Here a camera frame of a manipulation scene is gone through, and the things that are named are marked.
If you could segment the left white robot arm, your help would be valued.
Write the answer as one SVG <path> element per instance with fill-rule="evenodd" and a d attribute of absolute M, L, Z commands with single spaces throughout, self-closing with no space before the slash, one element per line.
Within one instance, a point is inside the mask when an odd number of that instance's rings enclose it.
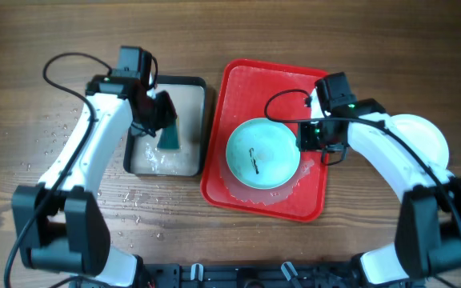
<path fill-rule="evenodd" d="M 167 92 L 155 91 L 153 76 L 97 75 L 81 97 L 85 106 L 56 162 L 34 186 L 12 197 L 17 239 L 3 284 L 16 257 L 30 269 L 65 272 L 76 286 L 153 287 L 141 257 L 110 243 L 96 198 L 106 166 L 122 134 L 133 127 L 154 135 L 174 123 Z"/>

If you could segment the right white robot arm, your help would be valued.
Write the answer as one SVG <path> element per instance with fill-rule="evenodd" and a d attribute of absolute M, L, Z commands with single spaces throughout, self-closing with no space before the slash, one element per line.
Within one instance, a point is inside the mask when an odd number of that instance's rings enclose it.
<path fill-rule="evenodd" d="M 311 116 L 298 122 L 301 150 L 355 150 L 401 202 L 395 240 L 355 258 L 355 285 L 438 278 L 461 268 L 461 177 L 431 160 L 373 99 L 316 101 L 308 96 L 305 105 Z"/>

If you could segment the light blue plate top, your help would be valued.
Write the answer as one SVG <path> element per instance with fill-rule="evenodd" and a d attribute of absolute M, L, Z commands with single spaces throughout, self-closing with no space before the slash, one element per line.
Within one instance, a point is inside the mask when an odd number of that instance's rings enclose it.
<path fill-rule="evenodd" d="M 285 184 L 297 171 L 301 152 L 295 134 L 266 118 L 243 122 L 226 144 L 226 164 L 245 186 L 270 190 Z"/>

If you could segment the green yellow sponge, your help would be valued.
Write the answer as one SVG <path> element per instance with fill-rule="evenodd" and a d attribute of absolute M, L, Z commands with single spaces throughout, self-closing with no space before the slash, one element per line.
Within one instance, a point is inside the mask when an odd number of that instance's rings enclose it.
<path fill-rule="evenodd" d="M 180 149 L 178 120 L 174 120 L 170 125 L 162 129 L 157 148 L 160 150 Z"/>

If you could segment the white plate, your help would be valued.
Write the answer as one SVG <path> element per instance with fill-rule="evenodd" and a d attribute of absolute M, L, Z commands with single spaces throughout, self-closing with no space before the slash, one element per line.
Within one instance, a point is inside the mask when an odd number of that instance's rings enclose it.
<path fill-rule="evenodd" d="M 435 164 L 447 168 L 450 153 L 443 133 L 432 122 L 413 114 L 391 117 L 396 128 Z"/>

